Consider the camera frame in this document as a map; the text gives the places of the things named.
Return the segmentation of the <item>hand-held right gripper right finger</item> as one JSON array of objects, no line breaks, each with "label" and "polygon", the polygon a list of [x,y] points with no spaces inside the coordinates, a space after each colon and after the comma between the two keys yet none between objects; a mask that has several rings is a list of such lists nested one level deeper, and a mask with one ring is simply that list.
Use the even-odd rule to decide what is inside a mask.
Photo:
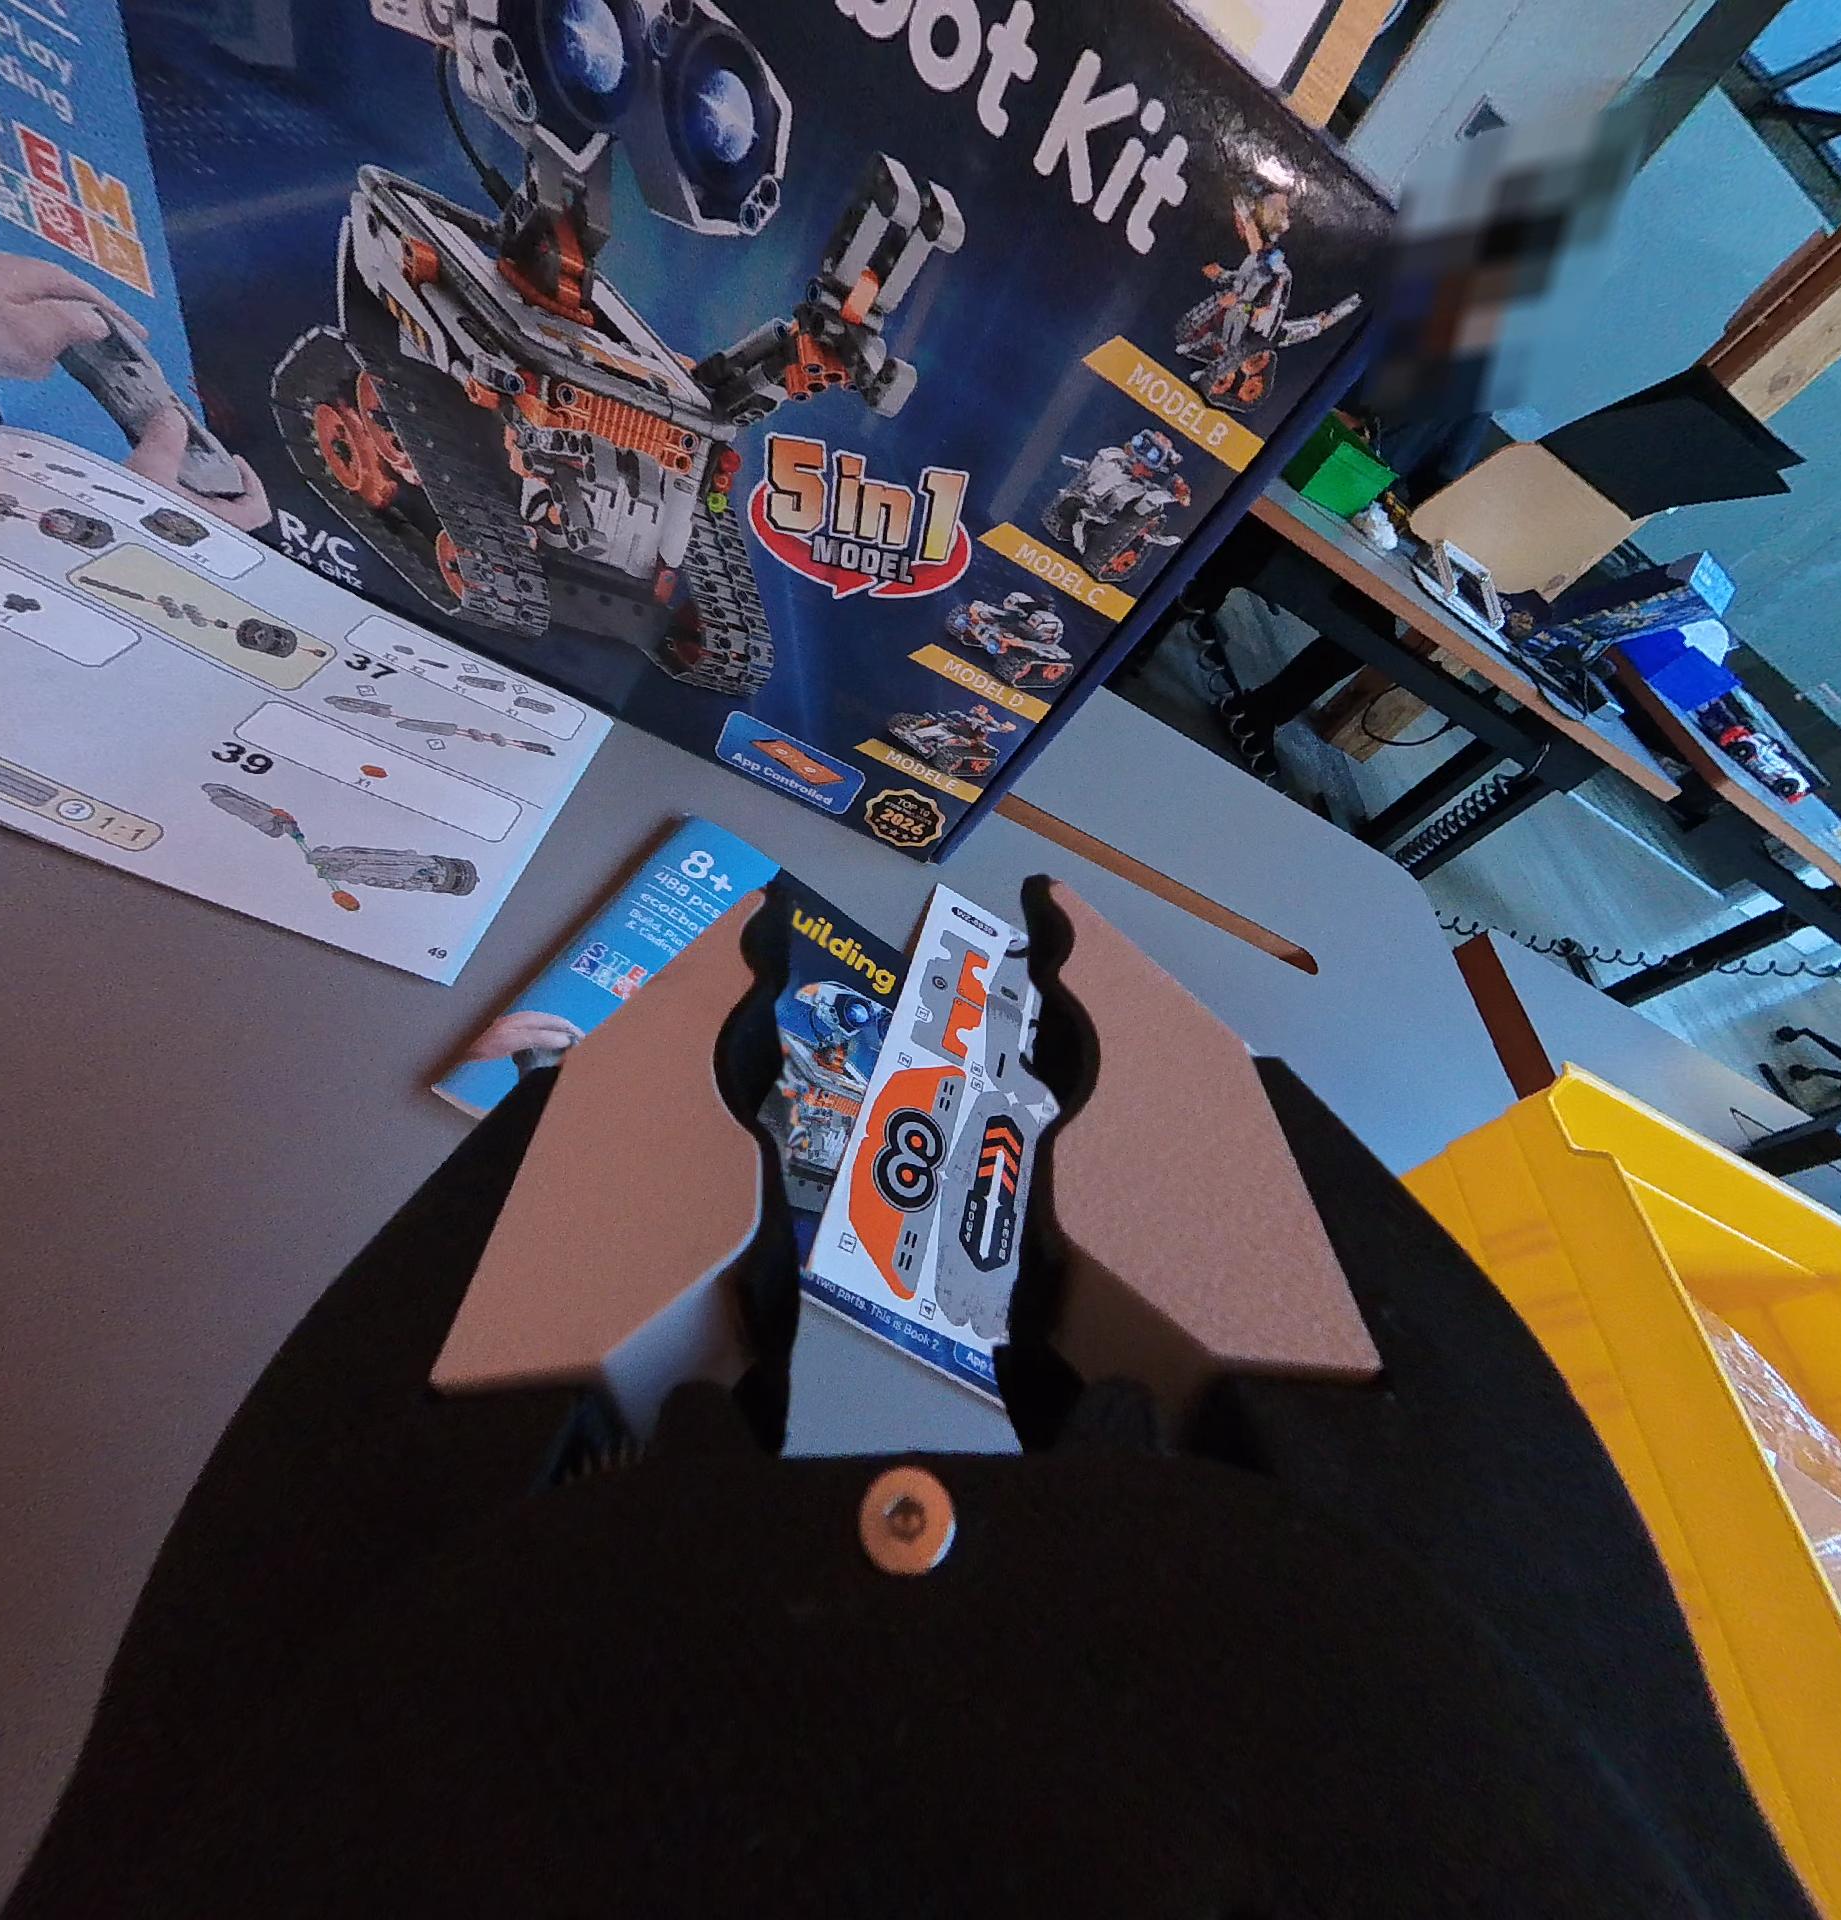
[{"label": "hand-held right gripper right finger", "polygon": [[1369,1381],[1373,1338],[1243,1040],[1078,893],[1023,883],[1029,1064],[1058,1105],[1029,1175],[1002,1342],[1023,1448],[1088,1390],[1146,1442],[1214,1379]]}]

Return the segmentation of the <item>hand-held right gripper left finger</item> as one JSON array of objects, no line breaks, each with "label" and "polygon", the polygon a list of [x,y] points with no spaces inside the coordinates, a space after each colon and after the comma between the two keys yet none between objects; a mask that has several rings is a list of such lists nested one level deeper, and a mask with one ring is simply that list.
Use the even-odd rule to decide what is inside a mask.
[{"label": "hand-held right gripper left finger", "polygon": [[601,1387],[647,1436],[672,1387],[706,1379],[785,1444],[801,1270],[760,1105],[786,957],[785,901],[743,898],[567,1051],[436,1390]]}]

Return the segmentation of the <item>neighbouring grey desk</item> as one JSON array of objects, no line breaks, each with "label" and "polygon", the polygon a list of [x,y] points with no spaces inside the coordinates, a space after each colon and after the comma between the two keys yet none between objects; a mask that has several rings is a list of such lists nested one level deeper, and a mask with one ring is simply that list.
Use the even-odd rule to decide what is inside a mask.
[{"label": "neighbouring grey desk", "polygon": [[1450,956],[1514,1094],[1545,1091],[1575,1064],[1731,1151],[1801,1118],[1762,1079],[1713,1060],[1502,934],[1462,939]]}]

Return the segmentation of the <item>blue leaflet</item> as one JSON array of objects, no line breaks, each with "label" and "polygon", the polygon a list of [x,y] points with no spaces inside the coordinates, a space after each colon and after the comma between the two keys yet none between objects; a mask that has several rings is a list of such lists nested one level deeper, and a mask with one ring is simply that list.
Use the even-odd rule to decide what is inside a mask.
[{"label": "blue leaflet", "polygon": [[805,1285],[811,1241],[888,1035],[908,957],[726,828],[699,820],[674,828],[546,971],[543,988],[495,1023],[484,1060],[454,1069],[441,1089],[491,1111],[495,1094],[549,1060],[549,1020],[573,1032],[555,1055],[561,1069],[573,1045],[743,898],[786,905],[786,976],[774,1000],[781,1067],[760,1105],[760,1125],[780,1155]]}]

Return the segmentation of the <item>printed sticker sheet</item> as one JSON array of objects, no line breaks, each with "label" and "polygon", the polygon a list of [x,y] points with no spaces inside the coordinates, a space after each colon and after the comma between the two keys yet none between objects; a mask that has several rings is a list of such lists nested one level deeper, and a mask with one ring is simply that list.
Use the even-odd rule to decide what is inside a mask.
[{"label": "printed sticker sheet", "polygon": [[805,1274],[820,1304],[988,1398],[1058,1115],[1029,1058],[1040,1000],[1029,935],[936,887]]}]

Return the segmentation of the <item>yellow storage bin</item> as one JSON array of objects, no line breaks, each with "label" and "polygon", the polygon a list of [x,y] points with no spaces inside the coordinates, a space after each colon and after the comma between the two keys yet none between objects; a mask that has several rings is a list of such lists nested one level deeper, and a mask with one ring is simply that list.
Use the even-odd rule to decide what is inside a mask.
[{"label": "yellow storage bin", "polygon": [[1820,1490],[1767,1462],[1701,1322],[1841,1430],[1841,1217],[1576,1067],[1403,1182],[1595,1422],[1749,1782],[1841,1918],[1841,1598],[1796,1503]]}]

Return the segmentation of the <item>open instruction booklet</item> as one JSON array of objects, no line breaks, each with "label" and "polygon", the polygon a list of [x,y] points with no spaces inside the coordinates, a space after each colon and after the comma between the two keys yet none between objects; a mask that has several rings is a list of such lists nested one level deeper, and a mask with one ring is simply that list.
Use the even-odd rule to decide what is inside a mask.
[{"label": "open instruction booklet", "polygon": [[0,427],[0,825],[452,984],[610,724]]}]

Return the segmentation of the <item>clear plastic bags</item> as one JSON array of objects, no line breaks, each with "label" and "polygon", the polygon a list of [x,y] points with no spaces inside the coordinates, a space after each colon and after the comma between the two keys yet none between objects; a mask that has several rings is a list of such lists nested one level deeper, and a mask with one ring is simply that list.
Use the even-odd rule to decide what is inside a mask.
[{"label": "clear plastic bags", "polygon": [[1694,1312],[1841,1605],[1841,1433],[1738,1331],[1704,1304]]}]

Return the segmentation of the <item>long wooden table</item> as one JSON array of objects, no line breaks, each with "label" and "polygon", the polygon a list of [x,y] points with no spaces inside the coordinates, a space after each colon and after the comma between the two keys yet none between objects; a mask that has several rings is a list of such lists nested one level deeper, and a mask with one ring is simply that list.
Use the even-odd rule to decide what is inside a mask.
[{"label": "long wooden table", "polygon": [[1569,790],[1605,766],[1657,800],[1675,796],[1675,777],[1618,716],[1555,701],[1509,648],[1499,596],[1466,553],[1433,541],[1417,564],[1282,482],[1245,524],[1245,584],[1452,719],[1483,768],[1509,760]]}]

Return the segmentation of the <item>red white toy car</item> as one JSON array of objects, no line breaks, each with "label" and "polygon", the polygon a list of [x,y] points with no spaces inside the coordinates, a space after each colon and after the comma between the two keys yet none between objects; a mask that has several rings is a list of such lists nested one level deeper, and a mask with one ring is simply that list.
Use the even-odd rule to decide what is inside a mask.
[{"label": "red white toy car", "polygon": [[1797,804],[1814,793],[1809,762],[1777,736],[1738,691],[1722,691],[1691,712],[1696,730],[1773,796]]}]

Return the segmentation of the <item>blue storage bin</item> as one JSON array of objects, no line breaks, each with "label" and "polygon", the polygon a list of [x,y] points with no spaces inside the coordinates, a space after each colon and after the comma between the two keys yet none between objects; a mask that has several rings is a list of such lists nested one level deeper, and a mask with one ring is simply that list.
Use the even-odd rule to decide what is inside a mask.
[{"label": "blue storage bin", "polygon": [[1687,712],[1741,686],[1724,663],[1730,648],[1731,633],[1715,616],[1692,618],[1684,628],[1654,628],[1612,647],[1658,697]]}]

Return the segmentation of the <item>green storage bin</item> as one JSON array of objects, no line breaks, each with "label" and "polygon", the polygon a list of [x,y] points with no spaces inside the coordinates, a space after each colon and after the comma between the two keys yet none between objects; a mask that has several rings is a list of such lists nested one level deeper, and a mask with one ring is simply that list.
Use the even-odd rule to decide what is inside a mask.
[{"label": "green storage bin", "polygon": [[1329,414],[1292,453],[1283,479],[1306,502],[1339,518],[1355,518],[1394,483],[1394,472],[1378,458],[1365,435],[1339,414]]}]

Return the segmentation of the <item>open cardboard box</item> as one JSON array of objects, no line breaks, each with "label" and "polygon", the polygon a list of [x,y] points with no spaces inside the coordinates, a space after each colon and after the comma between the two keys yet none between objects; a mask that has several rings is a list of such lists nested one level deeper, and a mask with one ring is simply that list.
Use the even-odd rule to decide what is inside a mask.
[{"label": "open cardboard box", "polygon": [[1651,514],[1784,493],[1800,460],[1694,364],[1491,452],[1411,507],[1411,533],[1462,548],[1504,593],[1555,599]]}]

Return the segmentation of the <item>blue robot kit box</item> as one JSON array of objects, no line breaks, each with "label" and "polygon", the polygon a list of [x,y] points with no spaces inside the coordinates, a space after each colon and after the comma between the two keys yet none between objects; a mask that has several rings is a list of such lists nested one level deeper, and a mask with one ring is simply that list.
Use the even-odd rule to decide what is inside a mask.
[{"label": "blue robot kit box", "polygon": [[936,857],[1339,393],[1180,3],[0,3],[0,418]]}]

